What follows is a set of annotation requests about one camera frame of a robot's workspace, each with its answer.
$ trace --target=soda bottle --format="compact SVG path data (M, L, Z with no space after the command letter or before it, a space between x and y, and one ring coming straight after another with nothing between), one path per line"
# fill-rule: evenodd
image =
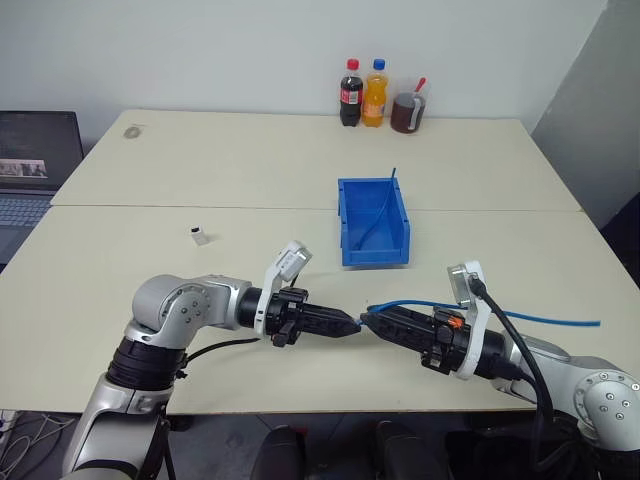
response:
M358 73L357 58L347 60L347 73L340 82L340 120L345 127L355 127L360 121L364 83Z
M367 91L364 94L362 107L362 122L367 127L379 127L384 116L384 104L387 95L384 91L389 80L384 74L384 60L376 58L373 61L373 72L367 77Z

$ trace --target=white bracket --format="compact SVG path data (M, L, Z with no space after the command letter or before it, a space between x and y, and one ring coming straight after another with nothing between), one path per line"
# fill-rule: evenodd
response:
M467 308L467 323L471 325L467 354L456 372L458 378L467 380L473 376L482 355L484 332L487 329L491 308L484 300L476 297L469 287L469 281L474 277L485 281L480 262L472 260L462 265L449 267L447 271L456 302L461 307Z
M253 329L258 335L264 335L267 308L273 292L280 290L283 281L290 282L293 280L311 260L311 257L311 252L307 250L307 247L300 242L292 240L280 251L273 263L267 268L253 323Z

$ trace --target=orange soda bottle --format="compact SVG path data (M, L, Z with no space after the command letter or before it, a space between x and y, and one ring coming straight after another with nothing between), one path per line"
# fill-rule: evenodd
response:
M362 102L362 123L367 127L379 127L384 117L384 104L387 94L384 89L389 83L384 73L384 60L376 58L373 61L373 72L367 77L367 91Z

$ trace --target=laptop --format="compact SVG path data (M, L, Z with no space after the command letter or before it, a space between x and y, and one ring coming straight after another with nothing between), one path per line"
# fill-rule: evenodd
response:
M0 270L83 156L74 112L0 111Z

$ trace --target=bottle label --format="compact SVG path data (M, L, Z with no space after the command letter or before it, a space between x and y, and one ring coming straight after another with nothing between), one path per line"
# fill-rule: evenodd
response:
M362 90L353 92L343 88L340 90L340 101L342 103L348 103L349 105L358 105L362 103Z
M381 117L384 114L384 105L374 105L372 103L365 103L363 113L367 117Z

